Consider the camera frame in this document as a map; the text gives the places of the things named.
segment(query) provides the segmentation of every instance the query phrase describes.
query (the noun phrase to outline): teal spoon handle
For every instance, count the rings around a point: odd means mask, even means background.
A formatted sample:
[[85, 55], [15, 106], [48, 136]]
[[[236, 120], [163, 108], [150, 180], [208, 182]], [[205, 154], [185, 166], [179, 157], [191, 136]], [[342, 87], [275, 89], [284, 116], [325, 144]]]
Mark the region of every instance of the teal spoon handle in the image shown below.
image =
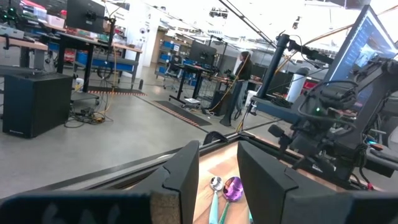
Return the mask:
[[224, 224], [225, 223], [225, 218], [226, 218], [226, 212], [228, 211], [229, 208], [229, 202], [226, 203], [223, 214], [221, 215], [221, 218], [218, 222], [218, 224]]
[[210, 207], [209, 224], [218, 223], [218, 195], [217, 191], [214, 191], [213, 202]]
[[249, 211], [249, 223], [252, 224], [253, 223], [253, 217], [251, 216], [251, 212]]

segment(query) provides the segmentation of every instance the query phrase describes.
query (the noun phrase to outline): silver spoon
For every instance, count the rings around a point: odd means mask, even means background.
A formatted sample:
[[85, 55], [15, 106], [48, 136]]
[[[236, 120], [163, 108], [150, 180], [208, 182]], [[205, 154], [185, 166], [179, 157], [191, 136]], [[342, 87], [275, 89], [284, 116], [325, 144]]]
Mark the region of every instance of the silver spoon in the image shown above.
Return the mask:
[[223, 189], [223, 180], [221, 177], [213, 177], [210, 180], [210, 187], [214, 190], [213, 202], [211, 203], [209, 224], [218, 223], [218, 196], [217, 191]]

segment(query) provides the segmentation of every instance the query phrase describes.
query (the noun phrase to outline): yellow cable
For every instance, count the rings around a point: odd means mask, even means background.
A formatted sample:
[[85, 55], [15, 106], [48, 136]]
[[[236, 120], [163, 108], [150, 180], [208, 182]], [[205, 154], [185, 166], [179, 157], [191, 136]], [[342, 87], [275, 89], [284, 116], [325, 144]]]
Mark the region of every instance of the yellow cable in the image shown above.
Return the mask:
[[113, 99], [113, 95], [114, 95], [114, 86], [115, 86], [115, 84], [116, 84], [116, 75], [117, 75], [117, 74], [116, 74], [116, 63], [117, 63], [117, 60], [116, 60], [116, 48], [115, 48], [115, 47], [113, 47], [113, 56], [114, 56], [114, 69], [113, 69], [114, 75], [113, 75], [113, 84], [112, 84], [111, 100], [109, 101], [108, 108], [105, 108], [104, 111], [99, 112], [100, 114], [102, 114], [102, 113], [105, 114], [105, 113], [110, 109], [111, 103], [112, 103], [112, 99]]
[[229, 86], [228, 89], [226, 90], [224, 96], [220, 99], [220, 101], [216, 104], [216, 106], [214, 106], [214, 107], [213, 107], [212, 109], [210, 109], [209, 111], [214, 110], [214, 109], [223, 101], [224, 97], [228, 94], [228, 92], [230, 91], [230, 89], [234, 86], [236, 80], [238, 80], [239, 75], [241, 74], [242, 69], [243, 69], [244, 65], [246, 64], [248, 58], [249, 58], [249, 56], [247, 56], [247, 57], [244, 59], [244, 62], [243, 62], [243, 65], [242, 65], [241, 69], [239, 70], [239, 72], [238, 72], [238, 74], [236, 75], [236, 77], [235, 77], [234, 81], [232, 82], [232, 84], [230, 84], [230, 86]]
[[[393, 7], [389, 8], [389, 9], [387, 9], [387, 10], [385, 10], [385, 11], [382, 11], [382, 12], [380, 12], [380, 13], [377, 14], [377, 15], [380, 16], [380, 15], [383, 15], [383, 14], [385, 14], [385, 13], [387, 13], [387, 12], [391, 12], [391, 11], [393, 11], [393, 10], [395, 10], [395, 9], [398, 9], [398, 5], [393, 6]], [[340, 28], [338, 28], [338, 29], [329, 31], [329, 32], [327, 32], [326, 34], [319, 35], [318, 37], [316, 37], [316, 38], [314, 38], [314, 39], [308, 41], [307, 43], [305, 43], [304, 46], [307, 45], [307, 44], [311, 44], [311, 43], [313, 43], [313, 42], [315, 42], [315, 41], [317, 41], [317, 40], [320, 40], [320, 39], [322, 39], [322, 38], [324, 38], [324, 37], [328, 37], [328, 36], [330, 36], [330, 35], [336, 34], [336, 33], [341, 32], [341, 31], [343, 31], [343, 30], [349, 29], [349, 28], [352, 27], [353, 25], [354, 25], [354, 24], [350, 24], [350, 25], [347, 25], [347, 26], [340, 27]], [[297, 51], [294, 51], [290, 56], [288, 56], [287, 59], [285, 59], [285, 60], [282, 62], [282, 64], [278, 67], [278, 69], [275, 71], [275, 74], [274, 74], [274, 75], [276, 75], [276, 74], [285, 66], [285, 64], [286, 64], [296, 53], [297, 53]]]

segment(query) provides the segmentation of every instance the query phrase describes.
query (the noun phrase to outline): black pole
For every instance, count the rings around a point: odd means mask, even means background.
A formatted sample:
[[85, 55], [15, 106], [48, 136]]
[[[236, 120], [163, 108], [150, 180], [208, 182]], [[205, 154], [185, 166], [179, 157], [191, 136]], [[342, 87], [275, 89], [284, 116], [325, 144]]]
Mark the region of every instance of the black pole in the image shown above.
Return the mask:
[[262, 86], [257, 94], [258, 97], [262, 99], [266, 98], [269, 85], [271, 84], [272, 78], [274, 77], [275, 71], [279, 66], [279, 62], [284, 54], [285, 49], [287, 48], [287, 44], [289, 43], [289, 41], [289, 35], [282, 34], [281, 36], [279, 36], [274, 56], [272, 57], [265, 77], [262, 79]]
[[211, 40], [213, 39], [213, 35], [210, 35], [210, 41], [209, 41], [209, 46], [211, 44]]
[[111, 23], [111, 30], [109, 31], [108, 48], [109, 48], [109, 50], [111, 50], [112, 42], [113, 42], [113, 35], [114, 35], [114, 25], [116, 23], [116, 19], [109, 18], [109, 21]]
[[225, 55], [225, 51], [226, 51], [226, 48], [227, 48], [227, 46], [228, 46], [228, 43], [227, 43], [227, 42], [225, 42], [224, 52], [223, 52], [223, 55], [221, 56], [221, 63], [220, 63], [220, 66], [219, 66], [219, 68], [220, 68], [220, 69], [221, 69], [221, 68], [222, 68], [222, 66], [223, 66], [223, 62], [224, 62], [224, 55]]

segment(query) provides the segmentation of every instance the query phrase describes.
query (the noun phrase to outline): spoon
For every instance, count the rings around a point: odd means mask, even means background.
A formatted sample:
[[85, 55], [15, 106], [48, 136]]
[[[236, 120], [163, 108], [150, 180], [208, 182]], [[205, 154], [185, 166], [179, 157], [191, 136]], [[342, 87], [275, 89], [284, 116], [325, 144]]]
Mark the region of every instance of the spoon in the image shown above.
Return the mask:
[[226, 218], [226, 212], [228, 211], [231, 202], [237, 202], [243, 196], [242, 180], [239, 177], [231, 177], [225, 182], [224, 185], [224, 196], [227, 199], [223, 214], [218, 224], [224, 224]]
[[213, 177], [210, 180], [210, 187], [214, 190], [213, 202], [211, 203], [209, 224], [218, 223], [218, 196], [217, 191], [223, 188], [223, 180], [221, 177]]

